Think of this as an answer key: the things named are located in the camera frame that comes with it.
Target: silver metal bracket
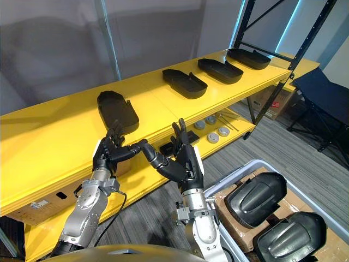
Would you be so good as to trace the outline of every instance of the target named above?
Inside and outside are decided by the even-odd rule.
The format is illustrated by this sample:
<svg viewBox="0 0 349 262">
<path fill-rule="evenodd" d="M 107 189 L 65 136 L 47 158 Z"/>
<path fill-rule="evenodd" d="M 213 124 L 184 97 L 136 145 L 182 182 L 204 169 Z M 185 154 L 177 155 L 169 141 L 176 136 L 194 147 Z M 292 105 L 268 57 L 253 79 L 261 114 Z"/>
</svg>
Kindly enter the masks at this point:
<svg viewBox="0 0 349 262">
<path fill-rule="evenodd" d="M 106 181 L 99 180 L 85 180 L 81 187 L 98 186 L 108 197 L 111 193 L 118 192 L 120 184 L 116 178 L 108 178 Z"/>
</svg>

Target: yellow shelving unit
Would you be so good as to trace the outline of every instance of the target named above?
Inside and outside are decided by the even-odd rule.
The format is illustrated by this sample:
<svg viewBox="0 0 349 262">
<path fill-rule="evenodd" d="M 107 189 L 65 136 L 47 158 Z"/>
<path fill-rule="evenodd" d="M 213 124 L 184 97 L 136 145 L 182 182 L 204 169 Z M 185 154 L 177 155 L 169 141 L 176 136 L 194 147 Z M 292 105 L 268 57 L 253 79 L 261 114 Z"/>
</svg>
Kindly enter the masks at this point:
<svg viewBox="0 0 349 262">
<path fill-rule="evenodd" d="M 233 111 L 229 109 L 224 109 L 224 111 L 233 113 Z M 197 130 L 193 125 L 188 126 L 188 130 L 193 130 L 200 137 L 195 145 L 199 148 L 202 158 L 208 157 L 214 151 L 229 144 L 231 141 L 236 140 L 241 135 L 254 128 L 253 124 L 238 114 L 236 114 L 236 117 L 234 118 L 235 119 L 231 119 L 227 117 L 226 119 L 229 120 L 229 122 L 239 131 L 230 130 L 229 136 L 220 137 L 220 140 L 216 144 L 208 142 L 206 136 L 211 132 L 216 132 L 219 127 L 226 126 L 223 123 L 217 121 L 214 125 L 206 125 L 204 130 Z M 154 146 L 158 148 L 169 141 L 170 137 L 166 137 L 154 143 Z M 138 154 L 131 161 L 131 170 L 118 178 L 121 185 L 121 191 L 126 192 L 128 196 L 125 204 L 126 206 L 134 203 L 145 194 L 148 194 L 168 181 L 168 179 L 158 174 L 149 165 L 143 154 Z M 108 205 L 101 216 L 101 221 L 108 219 L 116 213 L 121 207 L 122 202 L 123 196 L 112 194 L 108 198 Z M 26 227 L 26 261 L 35 261 L 52 251 L 63 229 L 65 220 L 68 218 L 73 208 L 74 207 L 72 206 L 35 227 L 30 227 L 29 225 Z"/>
<path fill-rule="evenodd" d="M 106 133 L 97 108 L 97 96 L 101 91 L 113 90 L 122 94 L 131 101 L 139 116 L 139 127 L 125 136 L 125 145 L 143 138 L 158 145 L 173 133 L 171 124 L 180 117 L 189 126 L 288 77 L 290 73 L 271 65 L 263 70 L 248 68 L 226 58 L 226 50 L 205 58 L 221 62 L 227 59 L 244 74 L 235 84 L 222 84 L 200 71 L 197 67 L 200 58 L 196 58 L 170 68 L 193 72 L 208 84 L 206 93 L 197 99 L 186 99 L 172 90 L 162 79 L 163 69 L 159 69 L 2 116 L 1 216 L 91 173 L 92 152 L 97 140 Z M 217 144 L 210 144 L 206 133 L 195 130 L 201 137 L 198 147 L 202 157 L 254 128 L 242 117 L 234 120 L 234 126 L 239 132 L 231 131 L 228 138 L 221 138 Z M 217 127 L 208 127 L 205 132 Z M 166 182 L 141 154 L 132 159 L 131 170 L 118 180 L 121 190 L 128 194 L 127 205 Z M 115 213 L 120 204 L 121 198 L 116 194 L 110 197 L 102 220 Z M 34 261 L 51 251 L 70 211 L 71 208 L 64 210 L 35 227 L 26 226 L 27 261 Z"/>
</svg>

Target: white label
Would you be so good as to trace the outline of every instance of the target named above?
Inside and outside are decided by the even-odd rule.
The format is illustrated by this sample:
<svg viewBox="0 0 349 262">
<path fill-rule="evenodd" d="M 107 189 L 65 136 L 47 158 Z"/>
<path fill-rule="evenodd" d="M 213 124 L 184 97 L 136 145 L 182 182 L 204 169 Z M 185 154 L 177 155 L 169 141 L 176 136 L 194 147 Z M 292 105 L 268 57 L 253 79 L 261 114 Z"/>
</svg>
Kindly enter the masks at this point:
<svg viewBox="0 0 349 262">
<path fill-rule="evenodd" d="M 33 209 L 39 209 L 41 207 L 43 207 L 44 205 L 48 204 L 49 202 L 46 200 L 42 200 L 40 202 L 31 202 L 31 208 Z"/>
<path fill-rule="evenodd" d="M 269 112 L 266 112 L 266 115 L 269 116 L 269 117 L 272 117 L 273 114 L 269 113 Z"/>
</svg>

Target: label sticker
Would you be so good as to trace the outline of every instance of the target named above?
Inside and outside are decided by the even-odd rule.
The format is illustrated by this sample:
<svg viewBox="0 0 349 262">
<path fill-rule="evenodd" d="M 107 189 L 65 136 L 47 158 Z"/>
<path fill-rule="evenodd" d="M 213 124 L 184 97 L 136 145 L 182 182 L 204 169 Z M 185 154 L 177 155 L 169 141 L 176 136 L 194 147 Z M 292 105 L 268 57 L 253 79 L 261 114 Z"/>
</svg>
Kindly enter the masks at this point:
<svg viewBox="0 0 349 262">
<path fill-rule="evenodd" d="M 31 208 L 33 209 L 39 209 L 41 207 L 43 207 L 44 205 L 48 204 L 49 202 L 46 200 L 42 200 L 40 202 L 31 202 Z"/>
<path fill-rule="evenodd" d="M 271 108 L 279 108 L 279 102 L 274 101 L 270 107 Z"/>
</svg>

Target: black plastic tray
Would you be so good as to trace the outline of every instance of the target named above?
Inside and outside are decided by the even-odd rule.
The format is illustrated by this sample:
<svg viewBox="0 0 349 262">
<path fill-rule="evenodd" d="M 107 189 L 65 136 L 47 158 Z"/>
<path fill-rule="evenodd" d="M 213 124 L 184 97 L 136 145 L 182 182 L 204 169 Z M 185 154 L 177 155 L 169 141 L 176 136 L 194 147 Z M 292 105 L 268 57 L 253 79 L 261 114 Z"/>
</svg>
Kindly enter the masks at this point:
<svg viewBox="0 0 349 262">
<path fill-rule="evenodd" d="M 270 58 L 258 53 L 256 50 L 249 52 L 244 49 L 228 49 L 228 56 L 254 69 L 264 69 L 270 63 Z"/>
<path fill-rule="evenodd" d="M 236 83 L 244 73 L 228 61 L 221 63 L 214 59 L 203 58 L 197 61 L 197 65 L 201 70 L 225 84 Z"/>
<path fill-rule="evenodd" d="M 280 206 L 287 193 L 286 180 L 276 172 L 248 179 L 224 199 L 230 214 L 244 227 L 255 228 Z"/>
<path fill-rule="evenodd" d="M 327 226 L 315 213 L 297 212 L 254 238 L 261 262 L 304 261 L 326 243 Z"/>
<path fill-rule="evenodd" d="M 122 133 L 129 134 L 139 126 L 139 118 L 133 109 L 130 100 L 114 91 L 101 92 L 97 98 L 98 110 L 107 129 L 118 120 L 123 126 Z"/>
<path fill-rule="evenodd" d="M 192 72 L 187 75 L 179 70 L 165 69 L 163 70 L 163 79 L 173 90 L 189 99 L 199 98 L 205 94 L 207 89 L 207 84 Z"/>
</svg>

